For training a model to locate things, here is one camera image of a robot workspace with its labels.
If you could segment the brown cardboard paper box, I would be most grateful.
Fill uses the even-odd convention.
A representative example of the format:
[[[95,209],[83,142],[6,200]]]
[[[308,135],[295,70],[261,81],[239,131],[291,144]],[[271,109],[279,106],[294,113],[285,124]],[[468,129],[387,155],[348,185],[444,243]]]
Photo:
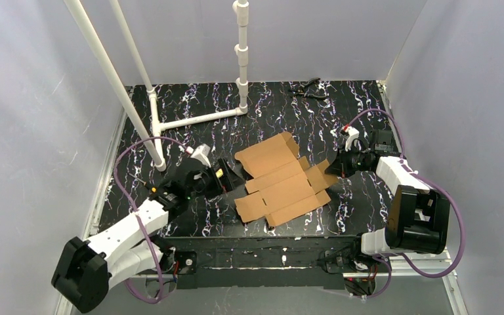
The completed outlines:
[[[264,218],[277,227],[331,201],[326,190],[339,179],[325,173],[328,160],[310,165],[298,155],[299,145],[287,131],[235,153],[252,176],[245,183],[247,195],[235,200],[242,222]]]

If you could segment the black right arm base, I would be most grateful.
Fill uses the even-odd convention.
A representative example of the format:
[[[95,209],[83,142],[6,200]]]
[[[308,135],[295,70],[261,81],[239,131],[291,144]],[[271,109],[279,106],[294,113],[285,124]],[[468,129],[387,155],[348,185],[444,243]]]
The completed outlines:
[[[376,277],[380,269],[390,270],[384,265],[384,261],[385,258],[375,259],[362,253],[358,244],[350,243],[340,249],[320,253],[314,264],[328,274],[365,273],[364,276],[345,277],[345,289],[353,297],[369,298],[383,291],[376,291]]]

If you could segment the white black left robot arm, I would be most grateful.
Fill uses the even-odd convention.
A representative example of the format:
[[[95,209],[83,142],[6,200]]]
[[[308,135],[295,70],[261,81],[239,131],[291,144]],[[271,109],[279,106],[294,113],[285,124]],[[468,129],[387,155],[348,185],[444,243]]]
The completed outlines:
[[[150,193],[136,211],[85,240],[67,241],[51,285],[78,311],[94,310],[111,287],[139,272],[158,269],[163,256],[172,254],[173,247],[152,242],[152,232],[183,214],[194,198],[215,198],[244,182],[223,158],[210,165],[196,158],[184,160],[172,175],[147,185]]]

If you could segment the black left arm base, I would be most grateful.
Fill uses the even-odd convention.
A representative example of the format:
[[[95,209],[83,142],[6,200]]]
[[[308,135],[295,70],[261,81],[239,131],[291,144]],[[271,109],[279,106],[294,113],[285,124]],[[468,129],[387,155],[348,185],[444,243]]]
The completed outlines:
[[[159,260],[163,274],[189,275],[197,271],[198,255],[195,251],[168,249]]]

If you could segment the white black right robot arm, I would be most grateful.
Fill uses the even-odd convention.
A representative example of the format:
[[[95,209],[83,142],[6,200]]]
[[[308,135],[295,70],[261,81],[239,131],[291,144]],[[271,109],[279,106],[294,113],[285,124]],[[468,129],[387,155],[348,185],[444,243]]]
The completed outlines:
[[[341,134],[345,136],[345,143],[337,150],[325,173],[345,178],[370,171],[383,180],[392,193],[385,227],[360,234],[352,252],[364,256],[443,252],[450,203],[441,193],[416,178],[407,160],[394,149],[393,133],[372,131],[367,146],[354,127],[344,127]]]

